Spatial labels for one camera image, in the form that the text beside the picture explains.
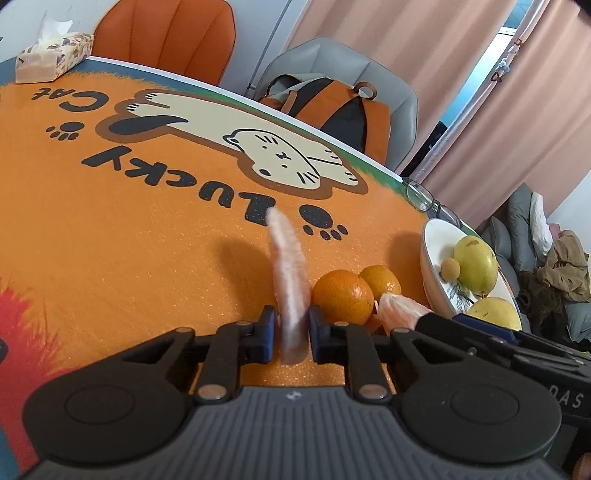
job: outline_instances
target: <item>eyeglasses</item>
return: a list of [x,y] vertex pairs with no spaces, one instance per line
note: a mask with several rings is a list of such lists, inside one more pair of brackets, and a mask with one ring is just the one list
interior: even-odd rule
[[448,207],[442,205],[433,198],[433,195],[425,187],[418,184],[416,181],[409,178],[403,178],[402,184],[406,188],[406,196],[410,204],[421,212],[434,212],[436,218],[445,220],[453,226],[462,228],[462,221],[453,213]]

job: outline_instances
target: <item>cartoon cat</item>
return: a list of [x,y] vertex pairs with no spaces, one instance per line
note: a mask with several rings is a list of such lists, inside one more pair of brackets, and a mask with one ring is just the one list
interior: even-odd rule
[[223,139],[245,153],[253,162],[253,171],[267,180],[307,190],[319,188],[322,177],[345,185],[359,183],[340,158],[324,145],[324,158],[320,158],[316,151],[311,153],[318,157],[306,156],[279,135],[264,130],[241,128],[224,135]]
[[219,144],[252,180],[274,190],[328,198],[332,187],[364,194],[367,185],[329,147],[251,111],[163,90],[144,90],[118,105],[123,117],[106,119],[105,138],[132,141],[178,132],[192,141]]

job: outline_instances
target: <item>wall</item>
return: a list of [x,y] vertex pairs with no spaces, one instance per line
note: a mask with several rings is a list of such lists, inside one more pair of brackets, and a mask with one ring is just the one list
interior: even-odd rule
[[[228,0],[234,10],[236,46],[220,83],[243,95],[249,83],[287,44],[309,0]],[[0,62],[37,41],[47,11],[55,20],[73,20],[72,31],[94,32],[117,0],[12,0],[0,12]]]
[[591,253],[591,172],[548,217],[548,223],[559,223],[562,230],[577,234],[583,249]]
[[47,11],[55,20],[73,20],[72,31],[94,32],[117,0],[12,0],[0,12],[0,61],[14,57],[37,41]]

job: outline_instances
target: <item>yellow pear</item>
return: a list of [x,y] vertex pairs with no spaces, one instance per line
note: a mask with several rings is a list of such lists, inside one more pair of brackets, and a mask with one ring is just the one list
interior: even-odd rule
[[458,281],[475,295],[488,295],[496,285],[496,257],[482,239],[468,235],[453,249],[453,258],[460,264]]
[[497,297],[478,300],[467,314],[499,327],[521,330],[521,319],[510,301]]

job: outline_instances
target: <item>backpack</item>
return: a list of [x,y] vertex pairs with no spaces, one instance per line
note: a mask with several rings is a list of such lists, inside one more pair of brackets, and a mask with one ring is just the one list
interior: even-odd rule
[[[371,90],[367,97],[360,90]],[[281,75],[259,101],[297,118],[384,165],[390,139],[390,110],[375,101],[373,85],[354,87],[317,74]]]

